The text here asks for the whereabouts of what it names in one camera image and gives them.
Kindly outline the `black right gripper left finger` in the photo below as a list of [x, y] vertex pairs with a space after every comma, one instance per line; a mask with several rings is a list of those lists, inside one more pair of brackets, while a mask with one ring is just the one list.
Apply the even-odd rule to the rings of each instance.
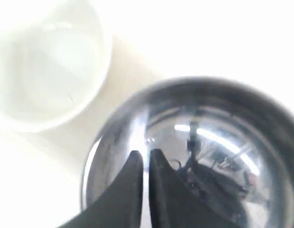
[[62, 228], [138, 228], [143, 198], [143, 159], [131, 151], [114, 181], [84, 211]]

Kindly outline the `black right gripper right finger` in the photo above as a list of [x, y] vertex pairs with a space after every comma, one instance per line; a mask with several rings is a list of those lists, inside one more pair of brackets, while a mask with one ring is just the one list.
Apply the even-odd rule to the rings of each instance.
[[150, 152], [149, 207], [154, 228], [235, 227], [190, 192], [160, 149]]

